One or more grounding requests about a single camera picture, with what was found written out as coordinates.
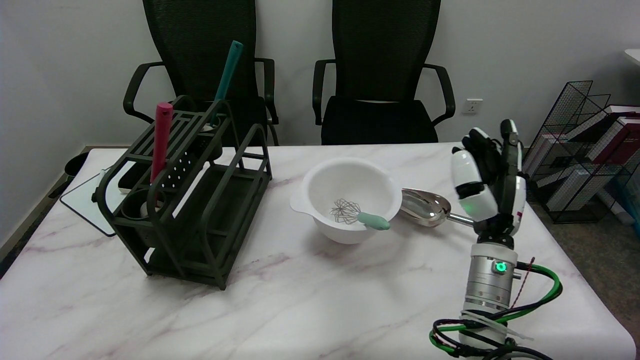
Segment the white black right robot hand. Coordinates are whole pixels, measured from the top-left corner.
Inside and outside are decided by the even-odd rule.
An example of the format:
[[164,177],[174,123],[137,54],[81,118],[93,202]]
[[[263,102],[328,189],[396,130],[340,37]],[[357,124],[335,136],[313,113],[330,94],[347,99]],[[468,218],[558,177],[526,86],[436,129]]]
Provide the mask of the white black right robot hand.
[[501,139],[478,127],[451,150],[451,178],[458,203],[480,237],[514,235],[521,225],[527,182],[523,146],[515,122],[500,123]]

